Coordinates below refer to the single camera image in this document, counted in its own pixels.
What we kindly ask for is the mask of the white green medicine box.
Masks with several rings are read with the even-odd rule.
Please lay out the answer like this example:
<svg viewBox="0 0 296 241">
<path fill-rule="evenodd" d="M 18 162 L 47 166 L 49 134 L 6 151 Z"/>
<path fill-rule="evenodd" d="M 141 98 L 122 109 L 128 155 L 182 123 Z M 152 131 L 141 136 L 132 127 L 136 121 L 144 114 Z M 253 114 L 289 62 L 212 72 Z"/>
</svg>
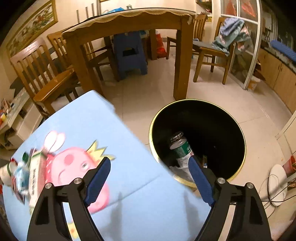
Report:
<svg viewBox="0 0 296 241">
<path fill-rule="evenodd" d="M 46 181 L 46 155 L 42 151 L 34 152 L 30 162 L 29 207 L 34 208 Z"/>
</svg>

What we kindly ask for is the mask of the crushed plastic water bottle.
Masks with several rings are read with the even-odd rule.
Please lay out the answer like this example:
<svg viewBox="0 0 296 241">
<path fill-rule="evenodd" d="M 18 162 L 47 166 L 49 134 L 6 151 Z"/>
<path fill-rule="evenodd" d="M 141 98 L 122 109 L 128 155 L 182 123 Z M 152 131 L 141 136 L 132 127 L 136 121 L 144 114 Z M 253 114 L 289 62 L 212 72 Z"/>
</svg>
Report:
<svg viewBox="0 0 296 241">
<path fill-rule="evenodd" d="M 170 139 L 170 150 L 176 156 L 180 168 L 188 168 L 189 158 L 194 155 L 193 150 L 182 132 Z"/>
</svg>

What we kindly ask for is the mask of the black gold-rimmed trash bin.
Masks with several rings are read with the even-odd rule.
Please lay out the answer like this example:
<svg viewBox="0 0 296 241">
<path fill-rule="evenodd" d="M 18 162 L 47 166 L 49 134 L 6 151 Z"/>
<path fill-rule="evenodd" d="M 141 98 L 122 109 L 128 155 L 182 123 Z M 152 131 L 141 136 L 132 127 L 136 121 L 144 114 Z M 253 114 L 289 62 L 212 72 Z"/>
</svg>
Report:
<svg viewBox="0 0 296 241">
<path fill-rule="evenodd" d="M 167 168 L 178 166 L 170 145 L 171 138 L 179 133 L 216 177 L 231 181 L 241 171 L 246 140 L 238 122 L 223 108 L 204 100 L 182 99 L 155 115 L 149 128 L 149 146 L 154 159 Z"/>
</svg>

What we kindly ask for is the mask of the white round fan base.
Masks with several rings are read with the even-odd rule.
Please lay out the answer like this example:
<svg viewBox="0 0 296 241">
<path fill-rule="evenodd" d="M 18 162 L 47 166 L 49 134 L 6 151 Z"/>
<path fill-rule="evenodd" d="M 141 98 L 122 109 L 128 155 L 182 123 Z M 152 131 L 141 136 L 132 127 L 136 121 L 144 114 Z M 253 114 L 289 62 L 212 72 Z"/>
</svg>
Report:
<svg viewBox="0 0 296 241">
<path fill-rule="evenodd" d="M 280 206 L 287 195 L 287 183 L 284 183 L 287 175 L 280 164 L 276 164 L 270 170 L 268 177 L 268 197 L 275 207 Z"/>
</svg>

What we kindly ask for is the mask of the light blue cartoon tablecloth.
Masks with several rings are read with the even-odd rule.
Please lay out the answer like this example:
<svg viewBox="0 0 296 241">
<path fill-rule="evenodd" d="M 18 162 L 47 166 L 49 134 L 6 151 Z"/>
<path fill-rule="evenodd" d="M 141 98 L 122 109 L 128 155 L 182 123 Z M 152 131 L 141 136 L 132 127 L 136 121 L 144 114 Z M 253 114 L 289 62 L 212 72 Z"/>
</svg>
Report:
<svg viewBox="0 0 296 241">
<path fill-rule="evenodd" d="M 14 153 L 43 147 L 50 131 L 64 133 L 62 150 L 93 142 L 114 155 L 106 180 L 110 199 L 92 215 L 105 240 L 194 240 L 210 208 L 177 182 L 96 91 L 89 91 L 48 118 Z"/>
</svg>

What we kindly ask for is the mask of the white coffee table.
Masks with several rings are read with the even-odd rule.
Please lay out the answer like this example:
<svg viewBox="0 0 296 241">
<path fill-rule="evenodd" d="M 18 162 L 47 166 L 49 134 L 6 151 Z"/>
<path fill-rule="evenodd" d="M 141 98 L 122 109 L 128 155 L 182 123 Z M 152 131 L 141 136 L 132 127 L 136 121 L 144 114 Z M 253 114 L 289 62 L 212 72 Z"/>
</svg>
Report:
<svg viewBox="0 0 296 241">
<path fill-rule="evenodd" d="M 11 104 L 13 107 L 1 124 L 1 145 L 16 150 L 37 129 L 43 117 L 24 88 Z"/>
</svg>

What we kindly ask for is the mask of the wooden chair near table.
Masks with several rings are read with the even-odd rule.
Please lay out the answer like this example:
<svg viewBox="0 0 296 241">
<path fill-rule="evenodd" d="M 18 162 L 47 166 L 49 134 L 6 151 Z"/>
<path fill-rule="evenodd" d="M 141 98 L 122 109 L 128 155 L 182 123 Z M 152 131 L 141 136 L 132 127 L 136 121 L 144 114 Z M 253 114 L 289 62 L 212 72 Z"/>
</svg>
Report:
<svg viewBox="0 0 296 241">
<path fill-rule="evenodd" d="M 52 103 L 61 95 L 78 98 L 78 77 L 73 68 L 59 73 L 45 41 L 40 38 L 10 58 L 17 76 L 44 118 L 55 113 Z"/>
</svg>

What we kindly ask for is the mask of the wooden chair with clothes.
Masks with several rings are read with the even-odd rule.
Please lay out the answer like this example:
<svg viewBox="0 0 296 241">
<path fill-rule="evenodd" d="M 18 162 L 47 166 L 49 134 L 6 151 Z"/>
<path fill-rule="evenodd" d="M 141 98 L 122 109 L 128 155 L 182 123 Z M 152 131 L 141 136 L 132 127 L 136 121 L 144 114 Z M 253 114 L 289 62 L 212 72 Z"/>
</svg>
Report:
<svg viewBox="0 0 296 241">
<path fill-rule="evenodd" d="M 215 37 L 218 36 L 218 32 L 220 27 L 223 26 L 223 22 L 227 17 L 221 16 L 218 18 L 217 27 L 215 30 Z M 204 43 L 201 41 L 193 41 L 193 50 L 195 50 L 198 54 L 197 65 L 195 74 L 193 77 L 193 82 L 197 82 L 198 76 L 200 74 L 200 70 L 202 65 L 209 65 L 211 66 L 210 72 L 214 71 L 214 67 L 223 67 L 224 75 L 222 79 L 222 84 L 226 83 L 227 75 L 230 68 L 230 63 L 232 59 L 232 55 L 234 52 L 234 43 L 230 46 L 230 55 L 226 56 L 225 53 L 222 51 L 216 50 L 213 48 L 212 44 Z"/>
</svg>

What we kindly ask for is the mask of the blue plastic stool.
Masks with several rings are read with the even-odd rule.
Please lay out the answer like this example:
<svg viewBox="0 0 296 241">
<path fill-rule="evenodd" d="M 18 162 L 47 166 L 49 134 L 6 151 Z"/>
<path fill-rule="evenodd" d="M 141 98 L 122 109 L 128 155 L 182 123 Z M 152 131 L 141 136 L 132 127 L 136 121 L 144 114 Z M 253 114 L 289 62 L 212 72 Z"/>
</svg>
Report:
<svg viewBox="0 0 296 241">
<path fill-rule="evenodd" d="M 142 75 L 147 74 L 147 62 L 140 31 L 116 34 L 113 44 L 121 79 L 126 78 L 126 72 L 133 69 L 140 70 Z"/>
</svg>

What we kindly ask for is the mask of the wooden dining table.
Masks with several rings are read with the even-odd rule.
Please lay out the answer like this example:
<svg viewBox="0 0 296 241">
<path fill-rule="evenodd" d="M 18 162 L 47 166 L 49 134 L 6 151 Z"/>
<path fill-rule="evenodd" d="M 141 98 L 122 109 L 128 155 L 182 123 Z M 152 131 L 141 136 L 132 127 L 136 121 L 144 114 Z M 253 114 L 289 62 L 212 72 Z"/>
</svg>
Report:
<svg viewBox="0 0 296 241">
<path fill-rule="evenodd" d="M 84 44 L 115 34 L 152 29 L 177 30 L 174 92 L 175 100 L 187 96 L 196 13 L 182 9 L 143 8 L 117 11 L 93 17 L 62 33 L 67 53 L 85 92 L 103 94 L 101 83 L 86 57 Z"/>
</svg>

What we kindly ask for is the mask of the red bag under table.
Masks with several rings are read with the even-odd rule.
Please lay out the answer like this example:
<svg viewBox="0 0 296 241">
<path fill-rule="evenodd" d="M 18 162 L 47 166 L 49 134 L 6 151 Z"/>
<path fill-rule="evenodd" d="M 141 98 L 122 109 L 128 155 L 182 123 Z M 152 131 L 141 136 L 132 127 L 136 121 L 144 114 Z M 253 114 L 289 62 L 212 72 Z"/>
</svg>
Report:
<svg viewBox="0 0 296 241">
<path fill-rule="evenodd" d="M 156 41 L 157 41 L 157 58 L 165 58 L 167 56 L 167 52 L 166 52 L 166 49 L 164 48 L 161 34 L 158 31 L 156 31 Z"/>
</svg>

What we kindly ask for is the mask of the pile of clothes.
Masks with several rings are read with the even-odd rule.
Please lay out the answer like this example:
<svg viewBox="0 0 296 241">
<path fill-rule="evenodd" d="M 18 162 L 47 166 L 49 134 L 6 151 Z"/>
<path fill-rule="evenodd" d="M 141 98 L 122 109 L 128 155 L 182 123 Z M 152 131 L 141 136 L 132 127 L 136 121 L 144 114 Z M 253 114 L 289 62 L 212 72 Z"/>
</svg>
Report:
<svg viewBox="0 0 296 241">
<path fill-rule="evenodd" d="M 223 26 L 219 29 L 218 36 L 212 42 L 212 46 L 229 56 L 230 46 L 233 43 L 236 43 L 234 49 L 236 54 L 241 54 L 248 48 L 253 48 L 253 42 L 245 21 L 238 18 L 226 18 Z"/>
</svg>

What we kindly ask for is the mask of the far wooden chair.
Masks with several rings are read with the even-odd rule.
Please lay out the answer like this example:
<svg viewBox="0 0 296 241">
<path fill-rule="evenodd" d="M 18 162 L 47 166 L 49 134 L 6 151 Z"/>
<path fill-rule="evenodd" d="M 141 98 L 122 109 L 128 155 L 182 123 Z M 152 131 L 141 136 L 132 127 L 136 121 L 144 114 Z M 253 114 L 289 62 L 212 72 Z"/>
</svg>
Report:
<svg viewBox="0 0 296 241">
<path fill-rule="evenodd" d="M 194 23 L 193 40 L 202 41 L 204 26 L 207 20 L 207 14 L 198 14 Z M 166 59 L 169 59 L 170 47 L 177 47 L 177 39 L 167 37 L 166 39 Z"/>
</svg>

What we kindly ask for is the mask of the framed landscape painting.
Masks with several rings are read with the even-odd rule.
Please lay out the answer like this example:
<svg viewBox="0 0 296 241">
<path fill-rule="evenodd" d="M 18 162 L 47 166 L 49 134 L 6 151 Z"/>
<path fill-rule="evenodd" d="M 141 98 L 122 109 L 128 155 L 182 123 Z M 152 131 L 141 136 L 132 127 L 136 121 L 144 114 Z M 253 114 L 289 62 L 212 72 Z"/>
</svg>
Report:
<svg viewBox="0 0 296 241">
<path fill-rule="evenodd" d="M 8 41 L 6 45 L 8 57 L 20 52 L 57 22 L 55 1 L 50 0 L 37 9 Z"/>
</svg>

